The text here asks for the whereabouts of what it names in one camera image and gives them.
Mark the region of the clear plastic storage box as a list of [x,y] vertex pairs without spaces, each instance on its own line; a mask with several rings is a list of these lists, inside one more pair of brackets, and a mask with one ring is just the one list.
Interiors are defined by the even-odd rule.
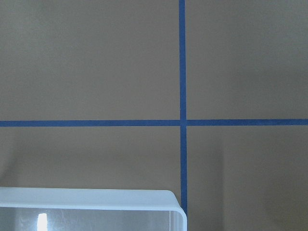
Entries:
[[185,231],[187,216],[168,190],[0,190],[3,231]]

